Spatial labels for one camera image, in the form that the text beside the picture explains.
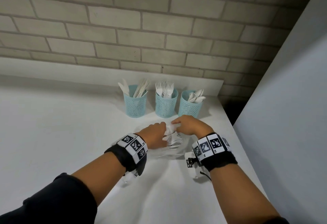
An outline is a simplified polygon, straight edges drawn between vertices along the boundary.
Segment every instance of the utensil holder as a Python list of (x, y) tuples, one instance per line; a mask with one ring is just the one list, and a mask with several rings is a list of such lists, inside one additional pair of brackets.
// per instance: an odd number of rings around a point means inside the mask
[(156, 93), (156, 114), (161, 118), (169, 118), (174, 115), (178, 91), (174, 89), (171, 99), (166, 99)]
[(129, 96), (124, 94), (126, 114), (132, 118), (138, 118), (145, 114), (146, 95), (142, 97), (132, 97), (136, 91), (137, 85), (129, 85)]
[(185, 90), (181, 94), (180, 110), (178, 111), (178, 116), (191, 115), (195, 118), (198, 117), (202, 103), (192, 103), (188, 102), (189, 94), (195, 92), (195, 90)]

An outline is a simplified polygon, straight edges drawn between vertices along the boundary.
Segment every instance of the hand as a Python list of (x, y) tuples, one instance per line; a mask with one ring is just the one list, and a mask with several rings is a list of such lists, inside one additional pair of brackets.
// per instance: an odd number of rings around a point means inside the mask
[(166, 131), (166, 123), (155, 123), (150, 125), (138, 133), (137, 135), (145, 141), (148, 149), (158, 149), (167, 146), (167, 141), (162, 140)]
[(181, 124), (181, 126), (176, 129), (178, 133), (183, 133), (186, 135), (195, 134), (198, 139), (201, 139), (202, 137), (214, 132), (212, 127), (210, 127), (208, 124), (190, 115), (182, 115), (171, 122), (171, 124), (177, 123)]

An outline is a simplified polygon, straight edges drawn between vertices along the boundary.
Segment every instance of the black cable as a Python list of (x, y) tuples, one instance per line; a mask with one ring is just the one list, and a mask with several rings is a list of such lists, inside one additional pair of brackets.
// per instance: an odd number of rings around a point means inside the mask
[(206, 173), (204, 173), (204, 172), (201, 172), (200, 171), (200, 174), (202, 174), (202, 175), (204, 175), (204, 176), (206, 176), (207, 178), (209, 178), (210, 179), (210, 181), (211, 181), (211, 178), (206, 174)]

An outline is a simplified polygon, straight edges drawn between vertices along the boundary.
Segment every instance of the person's left arm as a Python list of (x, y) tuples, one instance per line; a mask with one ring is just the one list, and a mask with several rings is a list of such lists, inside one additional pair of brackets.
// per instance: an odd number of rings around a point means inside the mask
[[(136, 135), (148, 149), (156, 149), (167, 146), (162, 140), (165, 131), (166, 124), (162, 122)], [(0, 216), (0, 223), (94, 223), (97, 206), (125, 174), (126, 166), (133, 167), (132, 157), (122, 162), (122, 157), (118, 159), (115, 153), (106, 152), (72, 175), (57, 176), (51, 184), (24, 200), (22, 207)]]

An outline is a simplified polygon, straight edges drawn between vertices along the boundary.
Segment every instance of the person's left hand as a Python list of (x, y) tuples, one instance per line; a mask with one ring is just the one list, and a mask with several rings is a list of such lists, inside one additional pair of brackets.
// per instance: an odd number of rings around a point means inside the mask
[(155, 123), (152, 124), (138, 133), (137, 135), (145, 141), (148, 149), (158, 149), (167, 146), (167, 141), (162, 140), (166, 131), (166, 123)]

